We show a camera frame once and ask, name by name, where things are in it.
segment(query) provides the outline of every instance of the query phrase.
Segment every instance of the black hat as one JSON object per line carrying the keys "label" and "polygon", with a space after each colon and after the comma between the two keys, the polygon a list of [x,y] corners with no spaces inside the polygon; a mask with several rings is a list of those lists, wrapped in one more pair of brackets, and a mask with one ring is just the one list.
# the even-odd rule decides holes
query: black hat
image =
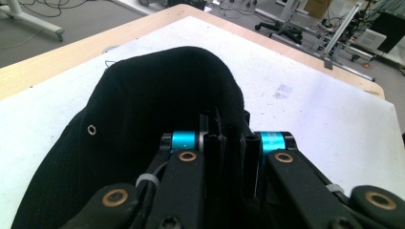
{"label": "black hat", "polygon": [[218,111],[229,139],[241,135],[242,92],[211,52],[183,47],[117,62],[42,161],[12,228],[62,226],[97,190],[142,174],[163,133],[198,130],[204,111]]}

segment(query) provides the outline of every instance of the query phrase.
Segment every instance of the black cloth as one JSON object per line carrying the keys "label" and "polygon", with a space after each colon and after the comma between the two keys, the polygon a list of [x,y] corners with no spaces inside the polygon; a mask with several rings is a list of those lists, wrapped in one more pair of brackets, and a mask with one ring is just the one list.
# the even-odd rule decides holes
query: black cloth
{"label": "black cloth", "polygon": [[[223,135],[237,145],[243,95],[211,52],[182,47],[117,62],[42,161],[12,228],[60,227],[97,190],[144,173],[163,133],[198,130],[199,113],[217,110]],[[229,161],[227,168],[238,170],[239,156]],[[234,183],[240,179],[239,172],[229,174]]]}

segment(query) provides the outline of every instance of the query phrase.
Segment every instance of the gray floor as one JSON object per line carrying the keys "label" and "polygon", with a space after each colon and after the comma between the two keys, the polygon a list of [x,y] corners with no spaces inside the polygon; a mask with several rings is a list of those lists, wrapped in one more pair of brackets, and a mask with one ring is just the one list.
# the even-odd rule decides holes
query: gray floor
{"label": "gray floor", "polygon": [[[33,0],[23,0],[22,2],[31,3]],[[49,0],[47,2],[57,3],[58,0]],[[208,4],[208,7],[213,9],[210,13],[252,31],[255,31],[254,26],[259,22],[270,22],[270,20],[263,16],[254,13],[254,6],[247,8],[245,6],[247,0],[235,0],[234,3],[228,3],[226,0],[225,2],[221,4],[221,9],[216,5]],[[268,12],[279,16],[283,7],[273,2],[274,0],[267,0],[266,4],[271,6]],[[71,0],[63,7],[73,7],[80,3],[82,3],[81,0]],[[57,9],[49,8],[38,2],[28,7],[46,15],[58,14]],[[89,1],[77,8],[64,9],[60,16],[50,18],[31,13],[24,8],[23,11],[64,28],[66,30],[63,34],[64,41],[59,42],[55,35],[45,31],[38,33],[39,29],[19,20],[11,20],[4,13],[0,13],[0,68],[142,17],[139,13],[103,0]],[[307,26],[316,22],[316,19],[308,16],[294,15],[293,21],[302,26]],[[265,36],[268,36],[270,33],[267,29],[261,29],[257,32]],[[36,33],[36,36],[24,44],[10,48]],[[303,45],[311,47],[314,40],[305,35]],[[351,55],[345,52],[340,52],[337,60],[352,69],[375,78],[375,82],[384,89],[386,99],[395,105],[401,132],[405,132],[405,104],[403,103],[403,98],[405,97],[405,76],[398,70],[397,64],[377,58],[370,63],[370,69],[365,69],[362,67],[362,64],[366,61],[359,59],[351,62]]]}

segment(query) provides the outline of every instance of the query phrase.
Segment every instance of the zip tie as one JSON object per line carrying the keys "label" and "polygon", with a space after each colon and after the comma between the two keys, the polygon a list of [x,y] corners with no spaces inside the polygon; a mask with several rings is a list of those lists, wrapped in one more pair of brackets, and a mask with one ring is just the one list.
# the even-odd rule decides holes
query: zip tie
{"label": "zip tie", "polygon": [[343,190],[338,184],[328,184],[326,187],[331,193],[335,192],[341,192],[343,194],[345,193],[345,190]]}
{"label": "zip tie", "polygon": [[154,184],[156,185],[157,188],[160,185],[159,179],[155,175],[153,175],[153,174],[142,174],[142,175],[140,175],[138,177],[135,187],[138,187],[140,182],[143,181],[143,180],[149,180],[149,181],[154,182]]}

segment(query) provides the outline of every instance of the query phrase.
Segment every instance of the blue metallic band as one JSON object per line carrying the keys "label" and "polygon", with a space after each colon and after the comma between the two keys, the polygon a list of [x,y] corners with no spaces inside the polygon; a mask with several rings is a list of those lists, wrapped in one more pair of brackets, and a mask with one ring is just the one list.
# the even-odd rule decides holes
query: blue metallic band
{"label": "blue metallic band", "polygon": [[260,132],[263,144],[263,156],[278,149],[285,150],[286,142],[280,132]]}
{"label": "blue metallic band", "polygon": [[187,131],[173,132],[172,150],[195,149],[196,133]]}

